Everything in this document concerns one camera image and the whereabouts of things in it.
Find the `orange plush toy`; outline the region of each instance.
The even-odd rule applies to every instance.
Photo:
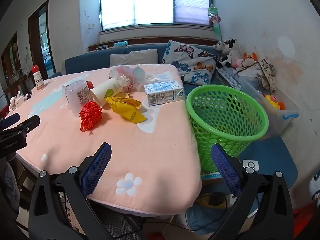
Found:
[[[258,61],[258,57],[255,53],[252,53],[252,55],[247,55],[246,53],[243,54],[244,62],[242,65],[244,67],[252,66],[254,63]]]

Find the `basket rim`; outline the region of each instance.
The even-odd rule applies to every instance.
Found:
[[[228,134],[228,133],[225,133],[225,132],[222,132],[218,129],[215,129],[214,127],[208,125],[205,121],[203,121],[197,114],[196,112],[193,110],[192,108],[192,104],[191,104],[191,98],[193,97],[194,94],[196,93],[199,93],[198,90],[202,90],[203,88],[205,87],[211,87],[212,86],[214,87],[223,87],[224,90],[230,90],[230,91],[236,91],[237,93],[240,93],[242,94],[243,96],[247,97],[251,103],[256,107],[256,109],[260,109],[260,111],[262,112],[263,114],[263,122],[264,123],[264,127],[263,129],[255,134],[255,135],[251,135],[251,136],[237,136],[237,135],[232,135],[232,134]],[[203,128],[205,128],[208,132],[214,134],[214,135],[217,135],[217,136],[223,136],[224,139],[227,139],[227,140],[231,140],[231,141],[239,141],[239,142],[252,142],[252,141],[256,141],[258,139],[260,139],[262,136],[265,135],[265,133],[267,132],[268,130],[268,127],[269,127],[269,118],[268,118],[268,115],[266,113],[266,111],[263,109],[263,107],[254,99],[252,98],[251,96],[247,95],[246,93],[240,91],[240,90],[237,90],[237,89],[234,89],[234,88],[231,88],[231,87],[228,87],[228,86],[224,86],[224,85],[203,85],[203,86],[199,86],[193,90],[191,90],[191,92],[188,94],[187,96],[187,100],[186,100],[186,106],[187,106],[187,110],[189,112],[189,114],[191,115],[191,117],[196,120],[197,123],[199,123],[199,125],[201,125]]]

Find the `plastic storage bin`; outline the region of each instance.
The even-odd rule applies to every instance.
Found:
[[[272,95],[270,90],[266,90],[265,88],[258,86],[252,78],[241,78],[241,91],[258,101],[268,115],[269,128],[263,139],[281,135],[289,122],[293,118],[297,118],[299,116],[298,106],[279,89],[276,89],[276,93],[273,95],[278,98],[279,102],[284,103],[286,110],[275,109],[262,95]]]
[[[252,97],[221,85],[204,85],[187,97],[187,110],[198,142],[201,169],[217,171],[211,159],[215,143],[237,157],[268,130],[268,116]]]

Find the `paper cup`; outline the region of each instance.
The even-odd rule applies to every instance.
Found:
[[[94,89],[91,89],[91,95],[93,99],[102,107],[107,101],[107,97],[112,97],[121,92],[122,87],[115,78],[111,78],[102,84],[98,85]]]

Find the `blue flower center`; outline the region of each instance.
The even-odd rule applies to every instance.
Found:
[[[126,181],[125,184],[124,184],[124,188],[125,189],[132,188],[132,186],[133,186],[133,182],[132,181]]]

